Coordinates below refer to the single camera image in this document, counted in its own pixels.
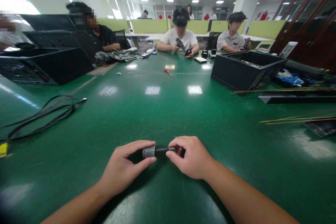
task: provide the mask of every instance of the power cord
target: power cord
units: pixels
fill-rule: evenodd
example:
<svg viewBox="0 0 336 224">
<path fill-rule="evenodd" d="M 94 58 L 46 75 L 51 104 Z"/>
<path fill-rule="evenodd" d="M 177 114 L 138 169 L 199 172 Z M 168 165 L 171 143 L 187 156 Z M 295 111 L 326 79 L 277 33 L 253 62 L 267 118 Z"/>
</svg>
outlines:
<svg viewBox="0 0 336 224">
<path fill-rule="evenodd" d="M 63 97 L 63 100 L 60 100 L 59 102 L 62 102 L 64 100 L 66 100 L 67 98 L 70 99 L 71 101 L 71 104 L 66 104 L 66 105 L 62 105 L 62 106 L 59 106 L 59 107 L 56 107 L 56 105 L 59 103 L 57 102 L 56 104 L 50 106 L 47 108 L 47 105 L 49 103 L 51 103 L 53 100 L 59 98 L 59 97 Z M 1 128 L 7 128 L 7 127 L 10 127 L 10 126 L 14 126 L 14 125 L 17 125 L 17 124 L 21 124 L 19 126 L 17 126 L 15 129 L 13 129 L 7 136 L 6 139 L 0 139 L 0 142 L 3 142 L 3 141 L 19 141 L 19 140 L 24 140 L 24 139 L 28 139 L 28 138 L 31 138 L 33 136 L 36 136 L 37 134 L 49 129 L 50 127 L 54 126 L 55 124 L 59 123 L 60 121 L 63 121 L 64 119 L 68 118 L 69 116 L 71 116 L 75 110 L 76 110 L 76 105 L 78 104 L 81 104 L 83 102 L 85 102 L 87 100 L 87 98 L 83 98 L 82 100 L 80 100 L 79 102 L 75 103 L 74 101 L 74 98 L 73 96 L 70 96 L 70 95 L 58 95 L 58 96 L 55 96 L 53 98 L 51 98 L 41 109 L 39 112 L 37 112 L 35 115 L 32 115 L 26 119 L 23 119 L 21 121 L 18 121 L 18 122 L 15 122 L 15 123 L 12 123 L 12 124 L 9 124 L 9 125 L 6 125 L 6 126 L 3 126 L 3 127 L 0 127 Z M 45 124 L 44 126 L 34 130 L 33 132 L 29 133 L 29 134 L 26 134 L 26 135 L 23 135 L 23 136 L 19 136 L 19 137 L 15 137 L 15 138 L 12 138 L 12 136 L 18 132 L 20 129 L 26 127 L 27 125 L 31 124 L 32 122 L 35 122 L 37 121 L 38 119 L 40 118 L 43 118 L 49 114 L 52 114 L 58 110 L 61 110 L 61 109 L 65 109 L 65 108 L 68 108 L 65 112 L 63 112 L 62 114 L 56 116 L 54 119 L 52 119 L 51 121 L 49 121 L 47 124 Z"/>
</svg>

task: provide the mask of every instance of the screwdriver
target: screwdriver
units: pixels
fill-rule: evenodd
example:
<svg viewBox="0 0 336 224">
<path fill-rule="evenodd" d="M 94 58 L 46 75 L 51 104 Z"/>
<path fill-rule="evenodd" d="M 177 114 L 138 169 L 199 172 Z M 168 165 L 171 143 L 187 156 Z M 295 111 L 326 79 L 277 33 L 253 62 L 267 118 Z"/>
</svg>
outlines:
<svg viewBox="0 0 336 224">
<path fill-rule="evenodd" d="M 172 75 L 172 74 L 167 70 L 167 68 L 164 68 L 163 70 L 165 70 L 168 74 Z"/>
</svg>

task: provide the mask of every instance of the office chair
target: office chair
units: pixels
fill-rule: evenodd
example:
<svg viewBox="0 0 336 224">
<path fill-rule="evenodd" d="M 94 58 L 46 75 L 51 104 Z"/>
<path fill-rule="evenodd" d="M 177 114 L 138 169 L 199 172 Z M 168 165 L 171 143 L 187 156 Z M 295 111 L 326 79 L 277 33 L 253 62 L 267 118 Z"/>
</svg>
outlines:
<svg viewBox="0 0 336 224">
<path fill-rule="evenodd" d="M 217 40 L 221 33 L 210 32 L 208 43 L 206 45 L 206 50 L 215 50 L 217 49 Z"/>
<path fill-rule="evenodd" d="M 120 30 L 120 31 L 115 31 L 114 33 L 118 38 L 121 50 L 131 48 L 131 46 L 130 46 L 130 44 L 127 41 L 126 36 L 125 36 L 125 29 Z"/>
</svg>

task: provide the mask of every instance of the wooden cabinet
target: wooden cabinet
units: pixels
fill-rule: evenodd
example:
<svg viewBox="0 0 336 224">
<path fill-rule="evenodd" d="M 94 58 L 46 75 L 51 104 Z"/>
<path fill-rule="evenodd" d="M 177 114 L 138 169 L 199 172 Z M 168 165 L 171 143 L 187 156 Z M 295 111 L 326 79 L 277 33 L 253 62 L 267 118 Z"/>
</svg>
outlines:
<svg viewBox="0 0 336 224">
<path fill-rule="evenodd" d="M 280 53 L 289 41 L 298 42 L 289 58 L 312 67 L 336 70 L 336 0 L 283 0 L 275 20 L 286 20 L 272 53 Z"/>
</svg>

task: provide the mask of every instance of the green table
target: green table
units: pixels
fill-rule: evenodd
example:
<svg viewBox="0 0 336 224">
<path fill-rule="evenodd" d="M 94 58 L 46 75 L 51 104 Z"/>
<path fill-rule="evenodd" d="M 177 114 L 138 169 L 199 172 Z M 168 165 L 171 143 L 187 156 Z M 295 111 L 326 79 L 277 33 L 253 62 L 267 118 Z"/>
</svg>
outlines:
<svg viewBox="0 0 336 224">
<path fill-rule="evenodd" d="M 257 93 L 244 98 L 230 94 L 210 79 L 213 63 L 202 65 L 159 52 L 146 60 L 119 63 L 104 76 L 82 76 L 61 87 L 16 85 L 0 77 L 0 96 L 5 98 L 0 125 L 34 113 L 54 95 L 77 90 L 76 98 L 88 98 L 64 122 L 28 141 L 12 143 L 9 155 L 0 159 L 1 209 L 11 223 L 38 223 L 93 185 L 117 146 L 148 139 L 164 147 L 180 135 L 198 136 L 215 159 L 299 222 L 334 222 L 335 138 L 319 138 L 303 124 L 259 121 L 336 106 L 266 105 Z M 171 66 L 173 76 L 163 71 L 165 66 Z M 206 183 L 186 177 L 163 155 L 94 222 L 232 219 Z"/>
</svg>

